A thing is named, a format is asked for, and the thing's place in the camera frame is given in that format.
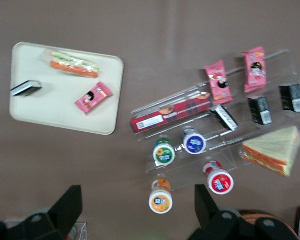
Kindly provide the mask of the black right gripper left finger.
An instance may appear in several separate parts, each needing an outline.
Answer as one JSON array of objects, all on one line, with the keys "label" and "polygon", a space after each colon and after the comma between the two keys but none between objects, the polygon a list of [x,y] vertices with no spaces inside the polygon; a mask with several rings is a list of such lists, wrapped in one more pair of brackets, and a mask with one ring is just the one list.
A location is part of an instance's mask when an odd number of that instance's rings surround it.
[{"label": "black right gripper left finger", "polygon": [[71,186],[47,211],[35,213],[7,232],[9,240],[65,240],[83,211],[82,188]]}]

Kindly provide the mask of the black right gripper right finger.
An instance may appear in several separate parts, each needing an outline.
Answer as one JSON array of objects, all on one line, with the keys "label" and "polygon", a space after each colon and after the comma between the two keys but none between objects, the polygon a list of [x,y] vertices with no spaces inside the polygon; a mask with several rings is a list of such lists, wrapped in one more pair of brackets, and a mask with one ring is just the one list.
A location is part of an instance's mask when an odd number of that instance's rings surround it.
[{"label": "black right gripper right finger", "polygon": [[240,221],[232,211],[221,210],[207,187],[194,187],[194,207],[200,228],[189,237],[190,240],[239,240]]}]

